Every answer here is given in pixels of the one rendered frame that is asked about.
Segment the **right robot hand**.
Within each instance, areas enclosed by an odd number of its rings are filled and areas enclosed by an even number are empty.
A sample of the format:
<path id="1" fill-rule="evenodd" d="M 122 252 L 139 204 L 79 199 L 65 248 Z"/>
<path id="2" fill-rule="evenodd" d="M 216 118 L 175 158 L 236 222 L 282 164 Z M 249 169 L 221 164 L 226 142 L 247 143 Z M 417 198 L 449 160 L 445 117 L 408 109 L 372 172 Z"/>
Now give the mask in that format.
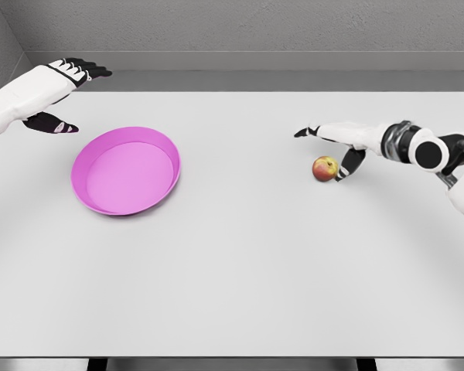
<path id="1" fill-rule="evenodd" d="M 321 124 L 316 128 L 303 128 L 294 134 L 295 138 L 315 136 L 325 141 L 347 145 L 346 152 L 335 177 L 337 182 L 352 175 L 366 158 L 367 151 L 381 154 L 380 142 L 374 128 L 366 124 L 340 122 Z"/>

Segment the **red yellow apple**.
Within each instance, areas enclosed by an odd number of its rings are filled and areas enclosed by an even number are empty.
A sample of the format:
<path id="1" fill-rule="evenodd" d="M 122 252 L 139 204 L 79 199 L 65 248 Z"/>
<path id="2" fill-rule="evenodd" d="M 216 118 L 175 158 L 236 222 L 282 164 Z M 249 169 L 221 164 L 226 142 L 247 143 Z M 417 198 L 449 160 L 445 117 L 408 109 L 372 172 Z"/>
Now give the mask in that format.
<path id="1" fill-rule="evenodd" d="M 312 164 L 312 174 L 320 182 L 328 182 L 334 179 L 338 171 L 338 161 L 330 156 L 318 157 Z"/>

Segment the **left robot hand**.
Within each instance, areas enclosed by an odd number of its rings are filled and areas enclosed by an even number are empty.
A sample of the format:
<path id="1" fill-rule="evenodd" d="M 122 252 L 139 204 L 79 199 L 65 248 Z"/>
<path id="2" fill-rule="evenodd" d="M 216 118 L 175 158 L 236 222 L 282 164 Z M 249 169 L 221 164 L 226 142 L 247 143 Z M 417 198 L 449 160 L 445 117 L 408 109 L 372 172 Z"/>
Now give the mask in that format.
<path id="1" fill-rule="evenodd" d="M 65 58 L 39 65 L 0 89 L 6 97 L 14 121 L 48 134 L 76 133 L 79 128 L 49 114 L 46 109 L 68 97 L 84 83 L 112 72 L 81 58 Z"/>

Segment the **pink round plate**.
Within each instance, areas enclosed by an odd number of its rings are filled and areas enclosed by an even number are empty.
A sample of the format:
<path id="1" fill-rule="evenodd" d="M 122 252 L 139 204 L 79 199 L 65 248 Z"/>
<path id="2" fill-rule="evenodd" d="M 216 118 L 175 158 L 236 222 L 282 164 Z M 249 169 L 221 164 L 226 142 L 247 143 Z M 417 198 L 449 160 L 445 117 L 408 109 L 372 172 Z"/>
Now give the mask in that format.
<path id="1" fill-rule="evenodd" d="M 126 216 L 160 203 L 176 185 L 181 156 L 162 132 L 144 127 L 108 131 L 74 160 L 70 183 L 88 209 Z"/>

